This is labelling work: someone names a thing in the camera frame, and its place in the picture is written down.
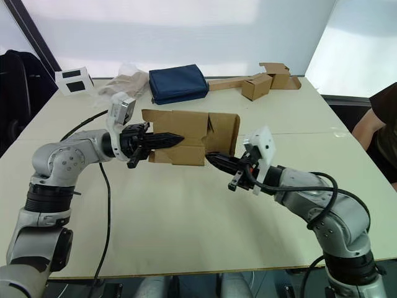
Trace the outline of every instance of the navy blue bag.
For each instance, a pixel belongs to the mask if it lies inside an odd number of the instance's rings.
[[[196,64],[151,70],[149,85],[155,104],[191,101],[208,93],[208,84]]]

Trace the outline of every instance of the white wall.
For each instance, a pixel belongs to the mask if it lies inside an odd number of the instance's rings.
[[[0,55],[7,50],[34,53],[5,3],[0,0]]]
[[[304,74],[334,0],[23,0],[63,69],[115,76],[196,63],[206,76],[249,75],[279,61]]]
[[[306,76],[321,94],[359,97],[397,81],[397,1],[338,0]]]

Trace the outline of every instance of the open cardboard box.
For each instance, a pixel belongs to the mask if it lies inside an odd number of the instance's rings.
[[[283,63],[260,62],[259,65],[265,68],[265,73],[273,77],[271,89],[294,90],[301,88],[299,79],[296,76],[291,76],[290,69]]]
[[[258,73],[243,82],[241,94],[254,101],[269,93],[272,77],[265,73]]]
[[[203,166],[207,152],[234,155],[240,125],[237,114],[142,110],[142,118],[153,123],[153,132],[171,132],[185,139],[149,156],[152,163]]]

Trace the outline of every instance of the flattened cardboard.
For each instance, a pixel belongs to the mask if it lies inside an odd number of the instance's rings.
[[[247,76],[238,76],[237,78],[230,79],[214,79],[213,81],[209,81],[208,85],[210,91],[239,88],[246,78]]]
[[[149,162],[203,166],[206,152],[234,155],[240,123],[237,114],[142,110],[142,117],[153,123],[154,133],[185,137],[174,147],[153,151]]]

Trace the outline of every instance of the white box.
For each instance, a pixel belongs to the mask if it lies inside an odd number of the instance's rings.
[[[64,70],[55,72],[55,83],[63,95],[83,93],[94,89],[94,82],[87,72],[87,68]]]

